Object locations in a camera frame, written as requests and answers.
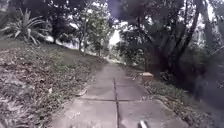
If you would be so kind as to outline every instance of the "bright sky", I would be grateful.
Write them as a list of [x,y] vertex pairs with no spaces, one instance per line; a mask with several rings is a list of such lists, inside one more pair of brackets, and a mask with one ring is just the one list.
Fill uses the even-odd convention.
[[119,31],[115,30],[113,36],[110,38],[110,45],[116,45],[120,41]]

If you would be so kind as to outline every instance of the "shrub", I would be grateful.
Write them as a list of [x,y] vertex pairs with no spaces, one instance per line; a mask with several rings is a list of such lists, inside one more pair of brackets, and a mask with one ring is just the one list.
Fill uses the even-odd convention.
[[34,44],[39,44],[39,38],[44,38],[41,32],[46,32],[47,29],[40,28],[45,23],[40,17],[31,18],[30,11],[22,12],[19,10],[19,15],[15,21],[8,22],[6,27],[0,31],[7,35],[7,37],[15,37],[22,39],[25,42],[32,41]]

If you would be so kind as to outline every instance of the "concrete path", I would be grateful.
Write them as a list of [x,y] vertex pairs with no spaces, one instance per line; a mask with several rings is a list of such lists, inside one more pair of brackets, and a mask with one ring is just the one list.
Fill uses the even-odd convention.
[[141,100],[146,93],[116,64],[97,74],[87,94],[75,98],[53,117],[51,128],[137,128],[145,120],[150,128],[186,128],[158,101]]

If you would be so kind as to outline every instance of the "small plant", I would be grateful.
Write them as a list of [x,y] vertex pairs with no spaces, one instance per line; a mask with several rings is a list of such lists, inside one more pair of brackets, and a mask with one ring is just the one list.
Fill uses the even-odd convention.
[[5,33],[7,37],[20,38],[25,42],[32,41],[34,44],[40,44],[38,38],[44,38],[41,32],[46,32],[47,29],[42,29],[39,26],[44,24],[45,21],[40,17],[31,18],[30,11],[22,12],[19,10],[20,15],[14,22],[9,22],[5,28],[0,31]]

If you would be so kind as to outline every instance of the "soil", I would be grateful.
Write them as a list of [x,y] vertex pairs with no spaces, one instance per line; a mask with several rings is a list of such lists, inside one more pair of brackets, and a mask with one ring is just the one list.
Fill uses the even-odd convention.
[[0,39],[0,126],[45,127],[106,63],[63,46]]

